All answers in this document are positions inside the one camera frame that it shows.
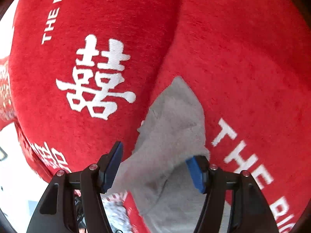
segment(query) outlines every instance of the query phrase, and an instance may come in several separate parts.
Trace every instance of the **red plush fabric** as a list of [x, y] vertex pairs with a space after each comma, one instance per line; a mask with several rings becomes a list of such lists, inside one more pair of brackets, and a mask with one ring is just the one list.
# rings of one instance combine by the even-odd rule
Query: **red plush fabric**
[[182, 0], [151, 99], [183, 77], [204, 109], [211, 162], [260, 173], [280, 232], [311, 194], [310, 57], [310, 29], [290, 0]]
[[[205, 111], [212, 163], [256, 177], [280, 232], [298, 219], [311, 193], [311, 35], [290, 0], [20, 0], [14, 27], [13, 104], [52, 174], [83, 169], [116, 140], [130, 156], [148, 107], [181, 75]], [[94, 64], [82, 56], [91, 35]], [[130, 55], [122, 56], [124, 70], [98, 68], [114, 62], [101, 52], [113, 46], [109, 39]], [[133, 92], [136, 99], [131, 93], [132, 103], [115, 94], [102, 99], [117, 104], [107, 120], [91, 117], [87, 107], [73, 110], [66, 97], [76, 91], [64, 83], [74, 84], [74, 67], [91, 69], [95, 79], [99, 71], [120, 82], [121, 74], [124, 82], [109, 92]], [[82, 86], [100, 90], [95, 79]]]
[[44, 181], [50, 182], [53, 175], [48, 170], [46, 165], [39, 159], [37, 154], [32, 150], [30, 144], [25, 137], [20, 125], [18, 122], [15, 122], [15, 128], [17, 132], [18, 141], [21, 145], [22, 152], [25, 156], [27, 164], [32, 168], [35, 173], [37, 173]]
[[[179, 0], [53, 2], [20, 0], [15, 15], [18, 34], [13, 37], [10, 85], [20, 125], [30, 143], [40, 150], [40, 157], [48, 161], [52, 173], [62, 166], [79, 171], [97, 162], [116, 140], [124, 142], [127, 158], [134, 148], [153, 82], [174, 35]], [[54, 29], [46, 32], [51, 40], [42, 44], [50, 11], [52, 16], [58, 15], [51, 25]], [[108, 60], [100, 54], [93, 57], [93, 67], [77, 65], [78, 69], [92, 69], [94, 75], [97, 71], [121, 73], [124, 82], [110, 92], [129, 91], [136, 95], [134, 103], [107, 96], [105, 101], [117, 104], [117, 111], [108, 120], [92, 118], [86, 107], [81, 112], [73, 111], [66, 98], [70, 90], [61, 91], [56, 85], [57, 79], [74, 83], [75, 61], [82, 60], [82, 55], [76, 52], [85, 47], [85, 38], [91, 34], [97, 38], [99, 52], [109, 51], [109, 39], [115, 39], [124, 44], [123, 53], [130, 55], [129, 60], [120, 62], [124, 71], [97, 68], [98, 62]], [[89, 81], [89, 87], [100, 89], [94, 78]], [[83, 96], [90, 100], [94, 95]]]

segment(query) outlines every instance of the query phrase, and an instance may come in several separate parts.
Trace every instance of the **gray cloth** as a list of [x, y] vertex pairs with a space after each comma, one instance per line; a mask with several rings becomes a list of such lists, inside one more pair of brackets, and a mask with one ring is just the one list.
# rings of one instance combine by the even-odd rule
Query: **gray cloth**
[[129, 190], [151, 233], [192, 233], [205, 195], [194, 188], [185, 160], [209, 159], [209, 151], [203, 108], [181, 77], [155, 100], [138, 131], [133, 155], [121, 163], [105, 195]]

